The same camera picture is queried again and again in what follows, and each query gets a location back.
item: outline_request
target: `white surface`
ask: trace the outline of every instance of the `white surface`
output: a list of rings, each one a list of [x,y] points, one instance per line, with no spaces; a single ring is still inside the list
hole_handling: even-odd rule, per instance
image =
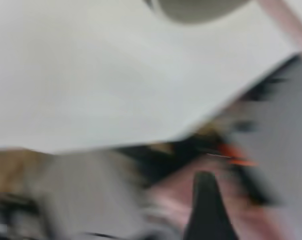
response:
[[[114,154],[103,151],[55,156],[46,171],[30,181],[36,196],[45,196],[67,239],[92,239],[83,232],[132,239],[145,221],[132,192],[112,167]]]
[[[182,137],[295,52],[254,1],[183,27],[142,0],[0,0],[0,147]]]

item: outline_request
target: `pink surface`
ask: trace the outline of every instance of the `pink surface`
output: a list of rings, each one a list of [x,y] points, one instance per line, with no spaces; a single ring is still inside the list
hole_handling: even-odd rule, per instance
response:
[[[278,217],[265,208],[251,205],[237,178],[226,169],[226,165],[206,157],[194,161],[149,191],[164,214],[181,229],[184,229],[191,214],[193,177],[198,171],[209,171],[215,175],[226,211],[240,239],[286,239],[278,231],[281,228],[283,234],[284,229],[283,224],[279,226]]]

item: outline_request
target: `black object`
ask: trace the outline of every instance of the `black object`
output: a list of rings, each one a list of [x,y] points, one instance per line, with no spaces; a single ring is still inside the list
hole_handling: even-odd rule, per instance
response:
[[[183,240],[238,240],[217,181],[209,172],[198,172],[193,182],[193,208]]]

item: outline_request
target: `gray object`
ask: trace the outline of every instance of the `gray object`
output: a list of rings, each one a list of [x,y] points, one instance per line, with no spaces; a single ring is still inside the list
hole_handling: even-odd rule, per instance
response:
[[[181,24],[200,24],[222,17],[248,0],[147,0],[159,15]]]

